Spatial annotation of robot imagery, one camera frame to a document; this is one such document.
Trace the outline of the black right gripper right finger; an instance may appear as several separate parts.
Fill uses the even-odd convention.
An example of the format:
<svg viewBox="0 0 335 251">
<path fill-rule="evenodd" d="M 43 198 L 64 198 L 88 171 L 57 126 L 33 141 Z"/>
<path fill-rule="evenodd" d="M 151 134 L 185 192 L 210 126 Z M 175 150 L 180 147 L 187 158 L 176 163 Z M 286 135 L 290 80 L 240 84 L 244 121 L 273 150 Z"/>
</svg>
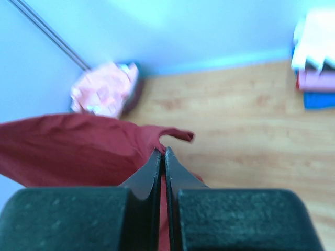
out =
<svg viewBox="0 0 335 251">
<path fill-rule="evenodd" d="M 189 172 L 168 147 L 164 157 L 170 250 L 182 250 L 178 193 L 180 190 L 207 189 L 208 186 Z"/>
</svg>

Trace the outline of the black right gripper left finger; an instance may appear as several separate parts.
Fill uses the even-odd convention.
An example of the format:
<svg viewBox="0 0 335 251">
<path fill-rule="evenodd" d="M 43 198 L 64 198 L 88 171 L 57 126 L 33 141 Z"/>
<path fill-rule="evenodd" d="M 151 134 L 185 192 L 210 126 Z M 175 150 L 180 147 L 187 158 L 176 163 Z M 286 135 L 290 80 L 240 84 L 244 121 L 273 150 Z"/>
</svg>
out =
<svg viewBox="0 0 335 251">
<path fill-rule="evenodd" d="M 158 250 L 161 197 L 161 153 L 148 161 L 120 187 L 127 193 L 120 250 Z"/>
</svg>

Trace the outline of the dark red t-shirt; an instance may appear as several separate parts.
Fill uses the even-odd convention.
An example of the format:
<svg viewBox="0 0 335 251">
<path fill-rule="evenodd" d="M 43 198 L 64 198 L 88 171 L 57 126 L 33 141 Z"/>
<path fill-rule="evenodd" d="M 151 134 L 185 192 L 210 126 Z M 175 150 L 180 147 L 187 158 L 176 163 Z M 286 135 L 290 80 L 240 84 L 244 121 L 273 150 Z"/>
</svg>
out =
<svg viewBox="0 0 335 251">
<path fill-rule="evenodd" d="M 158 250 L 170 250 L 162 136 L 188 130 L 62 114 L 1 125 L 1 174 L 23 185 L 1 213 L 1 250 L 120 250 L 127 191 L 120 187 L 161 153 Z M 182 250 L 186 225 L 179 200 Z"/>
</svg>

